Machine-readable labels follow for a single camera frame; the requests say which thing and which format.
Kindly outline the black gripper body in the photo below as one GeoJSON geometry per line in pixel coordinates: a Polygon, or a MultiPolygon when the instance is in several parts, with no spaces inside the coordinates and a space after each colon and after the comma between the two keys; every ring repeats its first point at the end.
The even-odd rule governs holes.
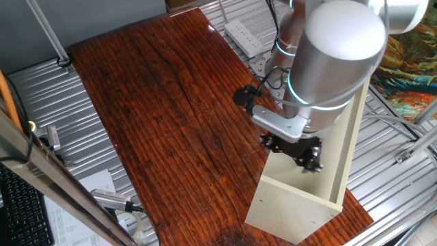
{"type": "Polygon", "coordinates": [[[298,160],[316,158],[322,145],[322,141],[318,137],[309,139],[301,138],[294,143],[290,143],[279,137],[273,137],[273,139],[277,151],[298,160]]]}

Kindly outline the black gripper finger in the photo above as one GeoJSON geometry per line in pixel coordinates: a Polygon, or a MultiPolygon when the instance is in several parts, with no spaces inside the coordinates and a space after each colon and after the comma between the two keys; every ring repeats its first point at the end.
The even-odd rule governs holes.
{"type": "Polygon", "coordinates": [[[260,136],[260,143],[265,147],[265,149],[270,150],[274,153],[282,153],[282,139],[272,134],[264,134],[260,136]]]}
{"type": "Polygon", "coordinates": [[[320,173],[323,165],[320,163],[321,147],[308,148],[303,153],[302,167],[303,173],[320,173]]]}

